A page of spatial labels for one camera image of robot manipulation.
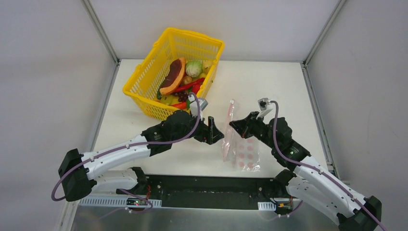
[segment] gray wall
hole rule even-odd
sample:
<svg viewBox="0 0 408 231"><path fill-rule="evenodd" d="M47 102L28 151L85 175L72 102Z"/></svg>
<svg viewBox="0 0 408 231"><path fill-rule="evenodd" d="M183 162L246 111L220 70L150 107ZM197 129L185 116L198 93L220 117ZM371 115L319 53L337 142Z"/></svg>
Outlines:
<svg viewBox="0 0 408 231"><path fill-rule="evenodd" d="M408 1L350 0L309 64L340 175L407 230Z"/></svg>
<svg viewBox="0 0 408 231"><path fill-rule="evenodd" d="M166 27L225 41L222 59L302 61L338 0L91 0L119 58L146 57Z"/></svg>
<svg viewBox="0 0 408 231"><path fill-rule="evenodd" d="M54 229L57 169L89 149L113 69L80 1L1 1L1 230Z"/></svg>

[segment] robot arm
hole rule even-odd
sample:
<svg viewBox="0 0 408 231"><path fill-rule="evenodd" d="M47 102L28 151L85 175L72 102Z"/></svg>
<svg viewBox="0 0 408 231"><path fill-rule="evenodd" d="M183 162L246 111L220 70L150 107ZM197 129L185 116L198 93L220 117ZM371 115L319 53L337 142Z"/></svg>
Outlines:
<svg viewBox="0 0 408 231"><path fill-rule="evenodd" d="M289 195L305 201L328 216L339 225L341 231L373 231L377 223L357 201L365 201L364 207L378 220L381 219L381 202L374 196L366 198L321 167L307 149L292 139L292 129L288 127L284 117L275 118L277 146L285 158L282 157L273 140L275 119L269 124L263 122L264 116L272 110L272 101L263 98L258 103L261 113L251 112L245 119L231 121L230 125L243 138L255 136L269 146L278 163L288 168L282 171L273 183L283 186ZM339 186L346 188L348 193L342 191Z"/></svg>
<svg viewBox="0 0 408 231"><path fill-rule="evenodd" d="M206 107L207 102L199 98L191 104L191 115L178 110L165 121L150 127L135 138L122 144L96 151L80 154L78 149L69 151L58 170L67 201L76 201L95 192L115 192L117 189L130 190L134 194L144 188L146 177L140 168L124 171L110 170L126 162L150 157L171 149L173 143L188 135L197 122L198 113ZM224 135L216 128L214 119L208 117L208 125L204 120L198 121L195 131L188 137L200 142L213 144ZM64 179L63 175L83 163Z"/></svg>

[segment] red chili pepper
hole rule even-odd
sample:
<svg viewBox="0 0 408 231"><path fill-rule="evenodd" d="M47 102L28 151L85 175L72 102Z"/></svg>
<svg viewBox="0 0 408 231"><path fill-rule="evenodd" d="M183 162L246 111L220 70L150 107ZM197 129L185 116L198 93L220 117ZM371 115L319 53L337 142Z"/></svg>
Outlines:
<svg viewBox="0 0 408 231"><path fill-rule="evenodd" d="M171 105L172 107L178 108L180 110L184 110L187 108L187 102L182 102L182 103L177 103L174 105Z"/></svg>
<svg viewBox="0 0 408 231"><path fill-rule="evenodd" d="M194 85L193 87L192 87L192 92L194 93L194 94L197 94L198 93L198 91L200 90L200 87L201 87L201 84L196 84L196 85Z"/></svg>
<svg viewBox="0 0 408 231"><path fill-rule="evenodd" d="M188 89L191 88L192 86L204 82L204 80L205 80L205 78L199 78L198 80L196 80L196 81L194 81L194 82L191 82L191 83L189 83L189 84L186 84L186 85L184 85L184 86L180 86L180 87L176 88L173 93L177 93L177 92L180 92L180 91L188 90Z"/></svg>

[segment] plastic basket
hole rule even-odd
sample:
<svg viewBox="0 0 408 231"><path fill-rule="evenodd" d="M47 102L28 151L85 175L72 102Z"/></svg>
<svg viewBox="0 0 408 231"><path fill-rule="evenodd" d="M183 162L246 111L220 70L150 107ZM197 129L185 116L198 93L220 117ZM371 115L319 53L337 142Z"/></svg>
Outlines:
<svg viewBox="0 0 408 231"><path fill-rule="evenodd" d="M175 107L156 100L157 90L170 70L170 64L179 57L190 60L213 60L210 71L197 93L205 97L216 76L218 61L224 50L224 42L206 35L175 28L167 28L146 59L136 67L135 72L123 87L123 93L130 96L148 116L165 120Z"/></svg>

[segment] plastic bag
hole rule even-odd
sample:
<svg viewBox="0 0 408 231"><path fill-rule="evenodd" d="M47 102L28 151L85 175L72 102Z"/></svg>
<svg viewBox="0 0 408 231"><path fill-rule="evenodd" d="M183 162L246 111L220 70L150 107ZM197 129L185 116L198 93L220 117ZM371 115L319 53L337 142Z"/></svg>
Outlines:
<svg viewBox="0 0 408 231"><path fill-rule="evenodd" d="M243 139L229 125L230 121L239 118L237 113L239 104L230 101L227 119L224 125L225 138L222 141L222 158L224 162L231 162L235 169L241 171L259 171L259 141L255 137Z"/></svg>

